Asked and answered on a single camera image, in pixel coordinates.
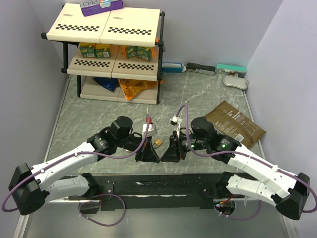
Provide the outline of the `small brass padlock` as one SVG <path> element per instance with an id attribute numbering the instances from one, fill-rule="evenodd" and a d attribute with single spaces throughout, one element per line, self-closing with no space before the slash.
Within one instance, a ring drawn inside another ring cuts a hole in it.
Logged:
<path id="1" fill-rule="evenodd" d="M 159 148 L 161 145 L 163 144 L 163 141 L 160 138 L 157 138 L 154 142 L 153 142 L 153 146 L 154 148 Z"/>

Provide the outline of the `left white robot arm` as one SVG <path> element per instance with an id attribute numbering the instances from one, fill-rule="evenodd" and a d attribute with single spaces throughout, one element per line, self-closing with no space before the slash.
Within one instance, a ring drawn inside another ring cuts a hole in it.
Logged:
<path id="1" fill-rule="evenodd" d="M 25 216 L 59 198 L 95 198 L 98 184 L 91 174 L 82 174 L 73 179 L 65 179 L 64 176 L 104 158 L 113 159 L 117 148 L 139 156 L 143 148 L 150 145 L 150 139 L 157 133 L 157 127 L 150 116 L 146 117 L 141 134 L 133 132 L 132 125 L 132 119 L 119 116 L 110 126 L 61 156 L 33 166 L 26 163 L 17 166 L 8 186 L 9 196 L 16 204 L 15 210 Z"/>

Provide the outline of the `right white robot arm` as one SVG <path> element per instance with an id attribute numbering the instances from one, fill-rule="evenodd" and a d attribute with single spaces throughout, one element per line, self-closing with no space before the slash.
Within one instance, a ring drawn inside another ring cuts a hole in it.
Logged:
<path id="1" fill-rule="evenodd" d="M 181 131 L 182 120 L 173 116 L 170 124 L 177 129 L 170 137 L 163 162 L 185 159 L 187 152 L 205 150 L 207 155 L 251 175 L 253 180 L 223 173 L 216 185 L 217 194 L 228 197 L 242 195 L 273 205 L 279 213 L 299 220 L 310 194 L 310 177 L 304 173 L 289 173 L 252 153 L 246 146 L 228 135 L 219 134 L 205 117 L 192 120 L 192 133 Z"/>

